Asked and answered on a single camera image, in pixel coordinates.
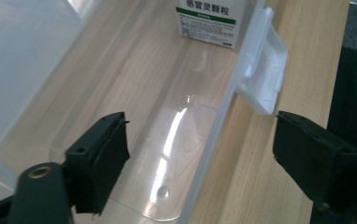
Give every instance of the green label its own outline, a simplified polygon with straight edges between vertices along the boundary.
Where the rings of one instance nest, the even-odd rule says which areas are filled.
[[[200,12],[195,12],[195,11],[190,11],[181,7],[176,7],[176,11],[179,13],[183,13],[183,14],[187,14],[190,16],[194,16],[194,17],[198,17],[201,19],[206,19],[206,20],[211,20],[211,21],[219,21],[219,22],[224,22],[224,23],[228,23],[228,24],[236,24],[236,20],[231,20],[231,19],[226,19],[223,17],[216,17],[216,16],[210,16],[208,14],[203,14]]]

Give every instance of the plastic lid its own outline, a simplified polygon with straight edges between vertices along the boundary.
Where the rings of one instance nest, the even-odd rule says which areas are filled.
[[[284,78],[287,49],[271,21],[271,8],[256,8],[234,71],[236,92],[259,114],[271,115]]]

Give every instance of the wooden surface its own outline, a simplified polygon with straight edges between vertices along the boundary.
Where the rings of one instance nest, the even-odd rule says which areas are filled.
[[[178,36],[176,17],[155,13],[169,4],[105,1],[1,144],[0,161],[17,174],[48,161],[51,150],[64,150],[96,119],[114,111],[127,112],[132,121],[129,148],[136,148],[149,139],[140,131],[158,135],[155,129],[170,127],[165,126],[169,121],[151,122],[154,114],[172,119],[155,108],[162,105],[177,113],[190,108],[190,100],[218,107],[236,53]],[[278,109],[325,126],[349,3],[274,0],[268,4],[276,11],[274,25],[289,49]],[[273,159],[274,127],[273,116],[253,113],[234,96],[192,223],[308,222],[311,202]],[[199,147],[204,144],[185,132],[180,137]],[[183,174],[180,178],[191,177]],[[131,196],[133,204],[145,200]],[[182,201],[184,196],[177,197]],[[148,215],[164,216],[154,210],[150,208]]]

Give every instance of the wooden table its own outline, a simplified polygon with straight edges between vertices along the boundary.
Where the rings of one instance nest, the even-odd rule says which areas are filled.
[[[133,102],[129,116],[144,120],[134,122],[128,131],[132,147],[131,139],[139,135],[135,130],[147,124],[152,106],[158,104],[158,96],[161,92],[170,92],[155,83],[172,77],[157,77],[158,74],[180,71],[185,76],[191,67],[186,68],[182,62],[188,67],[194,59],[188,55],[203,57],[202,50],[215,55],[212,62],[218,68],[219,78],[211,82],[216,86],[225,86],[228,82],[236,62],[235,52],[201,42],[190,48],[191,40],[183,37],[173,36],[176,42],[166,42],[170,35],[178,35],[164,32],[163,27],[176,26],[173,19],[158,21],[160,28],[154,27],[154,34],[144,30],[147,22],[154,22],[154,17],[158,17],[150,10],[163,5],[157,1],[150,1],[157,4],[154,7],[142,0],[125,2],[103,3],[1,144],[0,161],[17,174],[26,167],[47,161],[51,145],[69,145],[94,122],[90,118],[120,109],[119,99],[127,100],[125,97],[134,97],[134,94],[138,100]],[[290,111],[325,126],[349,2],[271,0],[268,5],[276,12],[273,23],[289,50],[276,112]],[[146,19],[139,21],[137,15]],[[165,51],[161,47],[172,44],[176,50]],[[154,55],[161,54],[165,56],[158,59],[159,62],[147,63],[155,60]],[[134,76],[144,70],[155,73],[156,77],[122,80],[124,76],[120,76]],[[115,81],[121,85],[109,86],[112,77],[107,74],[116,74]],[[154,89],[154,93],[125,91],[125,85],[136,86],[144,81],[148,81],[146,86]],[[111,89],[119,89],[120,95]],[[217,91],[211,104],[218,102],[219,97],[221,93]],[[109,105],[109,100],[115,100],[111,101],[114,105]],[[185,104],[185,101],[172,104]],[[192,223],[308,223],[311,201],[273,159],[275,121],[273,116],[255,114],[241,98],[234,96],[193,211]]]

